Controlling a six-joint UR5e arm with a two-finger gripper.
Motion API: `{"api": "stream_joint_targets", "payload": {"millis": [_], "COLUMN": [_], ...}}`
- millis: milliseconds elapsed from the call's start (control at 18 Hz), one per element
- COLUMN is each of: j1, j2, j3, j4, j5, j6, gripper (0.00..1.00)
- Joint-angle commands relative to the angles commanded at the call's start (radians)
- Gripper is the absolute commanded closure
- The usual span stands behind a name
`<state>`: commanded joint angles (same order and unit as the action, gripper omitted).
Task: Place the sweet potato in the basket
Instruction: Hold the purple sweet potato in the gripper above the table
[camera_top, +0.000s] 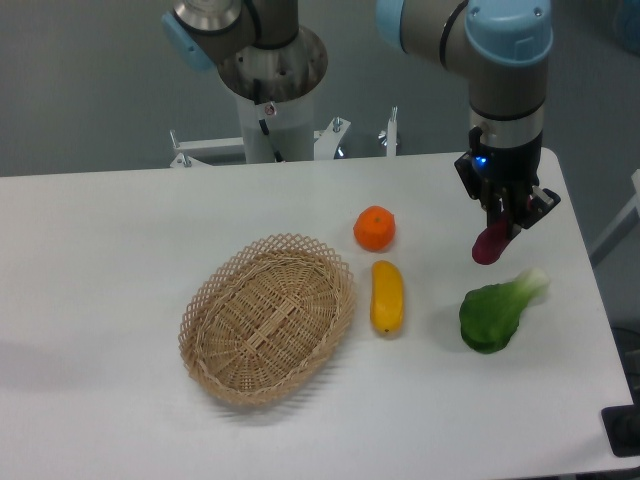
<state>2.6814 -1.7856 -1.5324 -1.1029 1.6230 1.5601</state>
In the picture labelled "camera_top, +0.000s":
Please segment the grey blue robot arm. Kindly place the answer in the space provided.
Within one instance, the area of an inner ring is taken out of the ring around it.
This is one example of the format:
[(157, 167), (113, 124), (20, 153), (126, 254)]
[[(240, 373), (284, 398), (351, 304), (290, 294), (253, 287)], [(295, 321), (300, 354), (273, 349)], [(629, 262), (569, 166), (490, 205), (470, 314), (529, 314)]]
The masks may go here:
[[(546, 1), (380, 1), (380, 36), (469, 84), (468, 151), (455, 167), (487, 227), (506, 239), (535, 225), (558, 196), (537, 169), (553, 44)], [(215, 68), (237, 97), (250, 163), (309, 160), (313, 133), (289, 107), (322, 82), (328, 58), (294, 1), (178, 1), (165, 34), (192, 68)]]

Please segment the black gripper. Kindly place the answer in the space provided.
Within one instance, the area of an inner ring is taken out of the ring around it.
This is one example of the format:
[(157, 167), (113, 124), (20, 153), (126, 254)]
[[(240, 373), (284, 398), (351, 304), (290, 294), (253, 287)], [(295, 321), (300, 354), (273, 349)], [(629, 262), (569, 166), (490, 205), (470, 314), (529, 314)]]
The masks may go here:
[(523, 145), (497, 148), (484, 144), (480, 133), (479, 127), (470, 130), (470, 148), (454, 167), (469, 197), (481, 202), (486, 225), (507, 224), (507, 238), (513, 240), (560, 203), (558, 194), (538, 186), (543, 134)]

